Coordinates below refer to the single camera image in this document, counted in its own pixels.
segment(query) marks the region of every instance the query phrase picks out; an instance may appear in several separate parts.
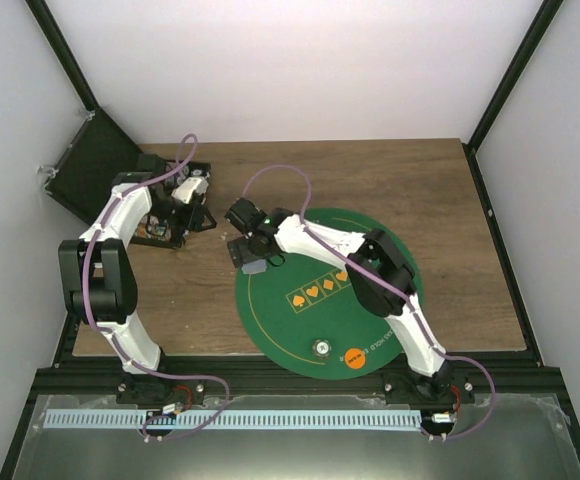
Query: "wooden tabletop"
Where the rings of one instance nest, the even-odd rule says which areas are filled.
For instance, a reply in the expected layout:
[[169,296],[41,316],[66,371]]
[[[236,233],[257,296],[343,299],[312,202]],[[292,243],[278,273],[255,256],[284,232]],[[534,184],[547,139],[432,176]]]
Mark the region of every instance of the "wooden tabletop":
[[[141,148],[173,158],[177,146]],[[223,215],[248,179],[274,163],[308,174],[311,206],[361,212],[408,245],[425,283],[424,313],[448,350],[525,348],[458,140],[202,144],[195,159],[212,163],[207,205],[217,228],[190,234],[180,251],[128,249],[140,318],[166,353],[259,353],[237,314],[235,270],[226,247],[237,233]],[[266,211],[298,211],[305,192],[302,178],[279,170],[260,177],[248,197]],[[113,354],[99,334],[83,326],[74,353]]]

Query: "round green poker mat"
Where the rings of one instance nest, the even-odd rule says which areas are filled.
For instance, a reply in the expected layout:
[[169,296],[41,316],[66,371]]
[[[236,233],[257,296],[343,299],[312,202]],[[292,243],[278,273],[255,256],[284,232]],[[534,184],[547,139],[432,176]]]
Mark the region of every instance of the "round green poker mat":
[[[388,231],[379,222],[349,210],[315,208],[310,221],[345,231]],[[423,282],[405,244],[390,237],[415,269],[421,303]],[[300,375],[342,380],[373,372],[393,360],[402,347],[388,324],[359,305],[347,273],[317,260],[284,254],[285,263],[236,280],[237,310],[248,335],[272,361]],[[327,358],[313,353],[316,340],[327,340]]]

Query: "bolt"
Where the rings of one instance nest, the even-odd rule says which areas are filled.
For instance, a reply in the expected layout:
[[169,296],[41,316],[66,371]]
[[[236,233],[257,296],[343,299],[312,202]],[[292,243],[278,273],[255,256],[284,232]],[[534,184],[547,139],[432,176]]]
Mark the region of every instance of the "bolt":
[[312,353],[319,358],[327,358],[330,355],[331,350],[330,342],[327,340],[315,340],[312,345]]

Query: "purple cable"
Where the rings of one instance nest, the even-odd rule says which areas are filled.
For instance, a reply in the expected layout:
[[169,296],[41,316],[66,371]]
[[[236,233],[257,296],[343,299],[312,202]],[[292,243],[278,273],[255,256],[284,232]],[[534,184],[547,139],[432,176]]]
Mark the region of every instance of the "purple cable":
[[[246,184],[246,187],[243,189],[243,193],[241,194],[241,196],[242,197],[245,197],[246,196],[246,193],[250,189],[250,186],[252,185],[252,183],[254,182],[254,180],[259,175],[261,175],[264,172],[267,172],[268,170],[272,170],[274,168],[283,168],[283,169],[293,170],[293,171],[297,172],[299,175],[301,175],[303,177],[303,179],[306,181],[306,186],[308,188],[308,192],[306,194],[306,199],[304,200],[303,205],[301,206],[301,210],[299,211],[299,218],[301,219],[301,223],[302,223],[302,225],[304,227],[304,231],[314,241],[316,241],[319,245],[321,245],[323,248],[325,248],[326,250],[328,250],[330,253],[332,253],[335,257],[337,257],[339,260],[341,260],[342,262],[344,262],[350,268],[356,270],[357,272],[359,272],[360,274],[362,274],[366,278],[372,280],[376,284],[382,286],[383,288],[387,289],[388,291],[390,291],[390,292],[394,293],[395,295],[399,296],[400,298],[402,298],[406,302],[406,306],[412,312],[412,314],[414,316],[414,319],[417,322],[417,326],[421,330],[421,333],[423,333],[423,336],[425,337],[426,341],[430,345],[430,348],[437,355],[439,355],[440,357],[442,357],[442,358],[444,358],[445,360],[448,360],[448,361],[458,361],[458,362],[466,362],[466,363],[469,363],[469,364],[474,365],[475,367],[477,367],[479,370],[481,370],[481,372],[483,373],[483,375],[486,377],[486,380],[488,381],[488,384],[490,385],[490,393],[491,393],[491,396],[492,396],[492,398],[490,400],[490,407],[488,408],[488,411],[486,412],[486,414],[484,415],[484,417],[479,422],[477,422],[476,425],[473,425],[471,428],[469,428],[468,430],[465,430],[463,432],[457,433],[455,435],[450,435],[450,436],[447,437],[447,439],[450,440],[450,439],[462,438],[462,437],[465,437],[466,435],[468,435],[469,433],[472,433],[472,432],[478,430],[479,428],[481,428],[488,421],[488,419],[490,418],[490,416],[492,415],[492,412],[494,410],[494,406],[496,404],[496,398],[497,398],[496,390],[495,390],[495,386],[494,386],[494,380],[492,379],[492,376],[490,375],[490,373],[488,372],[488,370],[486,370],[486,368],[483,365],[481,365],[481,363],[477,362],[473,358],[462,357],[462,356],[457,356],[457,355],[447,355],[445,352],[442,352],[441,350],[439,350],[437,348],[437,346],[434,344],[434,342],[432,341],[432,338],[428,334],[428,331],[424,327],[423,321],[421,320],[421,318],[417,314],[414,306],[410,302],[410,298],[408,297],[408,295],[406,295],[405,293],[403,293],[398,288],[390,285],[388,282],[386,282],[382,278],[374,275],[371,272],[368,272],[363,267],[361,267],[360,265],[354,263],[352,260],[350,260],[346,256],[344,256],[341,253],[337,252],[334,248],[332,248],[325,241],[323,241],[321,238],[319,238],[318,235],[316,235],[314,232],[312,232],[310,230],[310,228],[308,227],[308,225],[305,223],[305,221],[306,221],[306,219],[305,219],[305,213],[306,213],[306,208],[308,207],[308,204],[310,203],[310,199],[312,198],[312,184],[310,183],[310,179],[305,174],[305,172],[303,172],[300,168],[295,167],[294,165],[286,165],[286,164],[270,165],[269,167],[265,167],[265,168],[262,168],[261,170],[259,170],[257,173],[255,173],[252,176],[252,178],[250,180],[248,180],[248,183]],[[428,436],[431,436],[425,430],[423,430],[423,432],[425,434],[427,434]]]
[[[190,149],[190,152],[188,153],[186,158],[183,160],[183,162],[179,163],[180,157],[181,157],[181,152],[183,150],[183,146],[189,139],[192,139],[192,141],[193,141],[192,148]],[[134,192],[142,187],[148,187],[150,185],[154,185],[155,183],[162,182],[166,178],[169,178],[173,175],[177,175],[179,172],[181,172],[183,170],[183,168],[187,165],[187,163],[192,159],[192,157],[194,156],[194,154],[197,151],[198,144],[199,144],[199,141],[197,139],[197,136],[194,133],[189,133],[188,135],[183,137],[183,139],[181,140],[181,143],[179,144],[179,149],[177,150],[177,155],[175,158],[176,166],[172,170],[170,170],[170,171],[168,171],[168,172],[166,172],[163,175],[160,175],[158,177],[151,178],[150,180],[146,180],[145,182],[141,182],[141,183],[138,183],[136,185],[133,185],[132,187],[123,191],[123,193],[121,194],[121,198],[127,197],[132,192]],[[215,377],[212,375],[170,375],[168,373],[161,373],[161,372],[157,372],[155,370],[151,370],[149,368],[144,367],[140,363],[132,360],[130,358],[130,356],[123,350],[123,347],[121,346],[121,344],[119,343],[117,338],[114,336],[114,332],[111,329],[105,328],[105,327],[99,327],[97,325],[97,322],[94,318],[94,314],[92,313],[92,306],[90,305],[90,279],[89,279],[90,264],[92,263],[92,252],[94,251],[94,247],[97,243],[97,240],[98,240],[99,236],[101,235],[102,229],[105,228],[106,224],[108,223],[108,220],[110,220],[110,217],[114,213],[115,208],[117,208],[117,206],[121,202],[121,198],[116,197],[110,203],[108,208],[106,208],[105,212],[103,213],[103,216],[101,217],[101,222],[99,223],[99,225],[95,229],[95,232],[92,235],[92,238],[90,239],[90,243],[88,243],[88,246],[86,248],[86,253],[85,253],[84,258],[83,258],[83,271],[82,271],[82,275],[81,275],[81,277],[82,277],[81,278],[81,288],[83,290],[83,303],[84,303],[84,309],[85,309],[85,313],[86,313],[86,319],[88,320],[88,325],[90,325],[90,327],[93,328],[94,330],[96,330],[97,332],[102,333],[102,334],[112,335],[111,342],[114,345],[117,352],[119,353],[119,355],[123,358],[123,360],[125,362],[130,362],[130,364],[133,367],[135,367],[138,370],[141,370],[144,373],[147,373],[148,375],[152,375],[154,377],[159,377],[159,378],[165,378],[168,380],[183,380],[183,381],[209,380],[212,382],[220,383],[223,386],[223,388],[226,392],[225,401],[221,404],[221,406],[216,410],[216,412],[208,420],[206,420],[202,424],[198,425],[197,427],[193,428],[192,430],[188,430],[188,431],[186,431],[182,434],[178,434],[178,435],[168,435],[165,438],[168,440],[174,440],[176,438],[187,437],[187,436],[192,435],[194,433],[197,433],[200,430],[202,430],[203,428],[207,427],[219,415],[221,415],[221,413],[226,409],[226,407],[228,406],[228,402],[230,401],[230,387],[229,387],[228,383],[224,379],[219,378],[219,377]],[[143,431],[144,435],[146,435],[146,436],[147,436],[146,427],[149,425],[149,423],[151,421],[154,421],[154,420],[146,420],[146,422],[143,424],[142,431]]]

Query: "purple hose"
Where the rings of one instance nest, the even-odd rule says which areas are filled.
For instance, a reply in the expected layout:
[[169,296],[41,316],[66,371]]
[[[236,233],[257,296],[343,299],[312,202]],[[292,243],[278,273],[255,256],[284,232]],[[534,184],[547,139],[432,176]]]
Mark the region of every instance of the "purple hose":
[[[181,151],[183,150],[183,146],[189,139],[193,140],[192,148],[190,149],[190,152],[188,153],[186,158],[183,160],[183,162],[179,163]],[[186,166],[186,164],[192,159],[195,152],[197,151],[198,144],[199,144],[199,141],[197,139],[197,136],[193,133],[189,133],[188,135],[183,137],[183,140],[181,140],[181,143],[179,144],[179,149],[177,150],[177,156],[175,159],[175,162],[176,162],[175,168],[173,168],[169,172],[164,173],[163,175],[160,175],[160,176],[155,177],[155,178],[151,178],[150,180],[146,180],[145,182],[138,183],[137,185],[133,185],[132,187],[123,191],[123,193],[121,194],[121,198],[127,197],[132,192],[134,192],[142,187],[154,185],[155,183],[162,182],[166,178],[169,178],[173,175],[177,175],[179,172],[181,172],[183,170],[183,168]],[[88,243],[88,246],[86,248],[86,253],[85,253],[85,256],[83,258],[83,271],[82,271],[82,275],[81,275],[81,277],[82,277],[81,278],[81,288],[83,290],[83,303],[84,303],[84,309],[85,309],[85,313],[86,313],[86,319],[88,320],[88,325],[90,325],[90,327],[92,327],[97,332],[102,333],[102,334],[112,334],[111,342],[114,345],[117,352],[119,353],[119,355],[121,356],[121,358],[123,358],[124,362],[130,362],[130,364],[133,367],[135,367],[138,370],[141,370],[142,372],[147,373],[148,375],[152,375],[154,377],[159,377],[159,378],[165,378],[168,380],[182,380],[182,381],[209,380],[212,382],[220,383],[223,386],[225,393],[226,393],[225,401],[221,404],[221,406],[217,409],[217,411],[208,420],[206,420],[202,424],[198,425],[197,427],[193,428],[192,430],[188,430],[188,431],[186,431],[182,434],[178,434],[178,435],[171,434],[165,438],[168,440],[174,440],[176,438],[187,437],[188,435],[192,435],[194,433],[199,432],[200,430],[202,430],[203,428],[205,428],[206,426],[211,424],[219,415],[221,415],[221,412],[223,412],[226,409],[226,407],[228,406],[228,402],[230,401],[230,387],[229,387],[228,383],[224,379],[219,378],[219,377],[215,377],[212,375],[170,375],[167,373],[157,372],[155,370],[151,370],[149,368],[144,367],[140,363],[132,360],[130,358],[130,356],[123,350],[121,344],[119,343],[119,340],[117,340],[117,338],[114,336],[111,329],[105,328],[105,327],[99,327],[97,325],[97,322],[94,318],[94,314],[92,313],[92,306],[90,305],[90,279],[89,279],[90,265],[92,263],[92,252],[94,251],[94,247],[97,243],[97,240],[99,239],[99,236],[101,235],[102,229],[105,228],[106,224],[108,223],[108,220],[110,220],[110,217],[114,213],[115,208],[117,208],[117,206],[121,202],[121,198],[118,198],[118,197],[115,198],[110,203],[108,208],[106,208],[106,210],[104,211],[103,216],[101,217],[101,222],[99,225],[96,226],[95,232],[92,235],[92,238],[90,239],[90,243]],[[154,419],[146,420],[146,422],[143,424],[142,431],[143,431],[144,435],[147,436],[146,427],[149,425],[149,423],[151,421],[154,421],[156,418],[158,418],[158,417],[154,417]]]
[[490,418],[490,416],[492,415],[492,412],[494,410],[494,406],[495,406],[495,403],[496,403],[496,398],[497,398],[496,390],[495,390],[495,386],[494,386],[494,380],[492,380],[492,376],[490,375],[490,373],[488,372],[488,370],[486,370],[486,368],[483,365],[481,365],[481,363],[477,362],[476,360],[474,360],[472,358],[462,357],[462,356],[455,356],[455,355],[447,355],[446,353],[444,353],[441,350],[439,350],[437,348],[437,346],[434,344],[434,342],[432,341],[432,338],[428,334],[428,331],[424,327],[423,321],[421,320],[421,318],[417,314],[415,308],[413,307],[412,303],[410,302],[410,298],[408,297],[408,295],[406,295],[405,293],[403,293],[398,288],[390,285],[388,282],[386,282],[382,278],[380,278],[380,277],[374,275],[373,273],[365,270],[360,265],[357,265],[352,260],[350,260],[348,257],[346,257],[346,256],[342,255],[341,253],[337,252],[334,248],[332,248],[330,245],[328,245],[326,242],[324,242],[321,238],[319,238],[319,236],[317,236],[314,232],[312,232],[310,230],[310,228],[308,228],[308,225],[305,223],[305,221],[306,221],[305,220],[305,213],[306,213],[306,208],[308,207],[308,204],[310,203],[310,199],[312,198],[312,185],[310,184],[310,180],[308,179],[308,176],[305,174],[305,172],[303,172],[300,168],[295,167],[293,165],[286,165],[286,164],[270,165],[269,167],[262,168],[261,170],[259,170],[257,173],[255,173],[252,176],[252,178],[246,184],[246,187],[243,189],[243,193],[241,194],[241,196],[242,197],[245,197],[246,196],[246,193],[250,189],[250,186],[252,185],[252,182],[259,175],[261,175],[264,172],[267,172],[268,170],[272,170],[274,168],[284,168],[284,169],[288,169],[288,170],[293,170],[293,171],[297,172],[299,175],[301,175],[303,177],[303,179],[306,181],[306,186],[308,188],[308,192],[306,194],[306,199],[304,200],[303,205],[301,206],[301,210],[299,211],[299,218],[301,219],[301,223],[303,224],[304,231],[315,242],[317,242],[323,248],[325,248],[326,250],[328,250],[330,253],[332,253],[335,257],[337,257],[339,260],[341,260],[342,262],[344,262],[350,268],[356,270],[357,272],[359,272],[360,274],[362,274],[366,278],[372,280],[376,284],[382,286],[383,288],[387,289],[388,291],[390,291],[390,292],[394,293],[395,295],[399,296],[400,298],[402,298],[406,302],[406,306],[412,312],[412,314],[414,316],[414,319],[417,322],[417,326],[421,330],[421,333],[423,333],[423,336],[425,337],[426,341],[430,345],[430,348],[437,355],[439,355],[440,357],[442,357],[442,358],[444,358],[445,360],[448,360],[448,361],[458,361],[458,362],[466,362],[466,363],[469,363],[469,364],[474,365],[475,367],[477,367],[479,370],[481,370],[481,372],[486,377],[486,380],[488,381],[488,384],[490,385],[490,393],[492,395],[492,398],[490,400],[490,407],[488,408],[488,411],[486,412],[486,414],[484,415],[484,417],[476,425],[473,425],[471,428],[469,428],[468,430],[466,430],[464,432],[457,433],[456,435],[450,435],[450,436],[447,437],[447,439],[450,440],[450,439],[462,438],[462,437],[465,437],[466,435],[468,435],[469,433],[472,433],[475,430],[478,430],[479,428],[481,428],[488,421],[488,419]]

